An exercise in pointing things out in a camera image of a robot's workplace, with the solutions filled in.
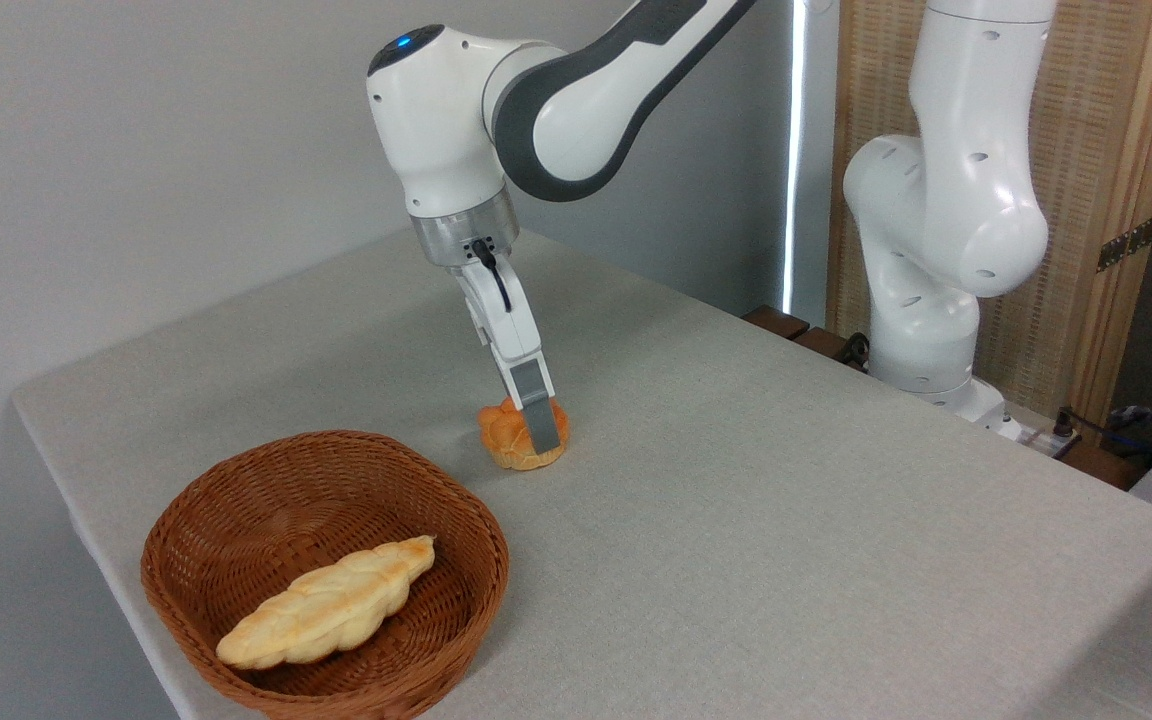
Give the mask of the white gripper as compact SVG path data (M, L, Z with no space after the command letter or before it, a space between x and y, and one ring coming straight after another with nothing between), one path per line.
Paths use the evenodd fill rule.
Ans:
M507 256L498 256L494 268L473 262L453 270L467 306L490 347L505 382L529 432L532 450L561 446L556 414L550 406L550 376L541 353L541 338L531 314L526 293Z

